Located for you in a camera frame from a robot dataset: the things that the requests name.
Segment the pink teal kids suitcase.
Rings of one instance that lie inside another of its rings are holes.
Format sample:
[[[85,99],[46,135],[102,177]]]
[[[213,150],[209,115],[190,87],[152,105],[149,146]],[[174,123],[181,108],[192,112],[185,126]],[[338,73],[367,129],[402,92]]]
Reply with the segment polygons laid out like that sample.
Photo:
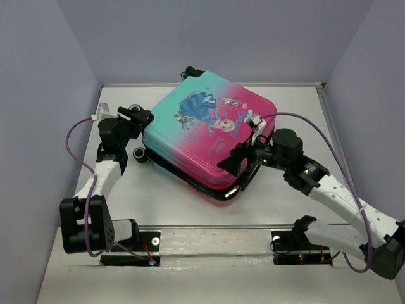
[[[188,66],[182,82],[152,110],[142,134],[143,147],[133,156],[150,161],[216,206],[228,206],[252,181],[259,166],[243,161],[236,176],[217,164],[251,136],[247,121],[265,116],[259,141],[275,127],[276,106],[268,99],[209,71]]]

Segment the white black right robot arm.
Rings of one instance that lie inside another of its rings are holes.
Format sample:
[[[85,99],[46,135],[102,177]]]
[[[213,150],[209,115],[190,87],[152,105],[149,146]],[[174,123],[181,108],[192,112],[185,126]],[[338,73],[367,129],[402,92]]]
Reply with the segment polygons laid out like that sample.
[[[335,248],[364,260],[384,279],[396,278],[404,265],[404,222],[355,198],[327,168],[304,155],[303,141],[293,130],[276,130],[269,144],[252,139],[238,143],[218,167],[237,175],[244,160],[249,165],[282,170],[290,187],[326,206],[354,229],[345,233],[305,216],[295,222],[291,233],[296,247],[322,244]]]

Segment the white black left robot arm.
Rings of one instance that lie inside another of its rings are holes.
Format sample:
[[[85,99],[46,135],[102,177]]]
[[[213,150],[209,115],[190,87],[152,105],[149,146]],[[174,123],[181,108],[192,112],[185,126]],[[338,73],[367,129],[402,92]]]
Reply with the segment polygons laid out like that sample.
[[[137,222],[132,218],[112,220],[107,199],[127,167],[128,142],[137,139],[152,120],[151,112],[138,105],[120,107],[117,115],[112,115],[108,106],[101,104],[95,114],[75,123],[76,127],[85,122],[97,123],[101,142],[93,167],[78,160],[90,171],[88,181],[59,205],[62,242],[67,254],[86,252],[97,257],[114,247],[124,251],[138,247],[141,238]]]

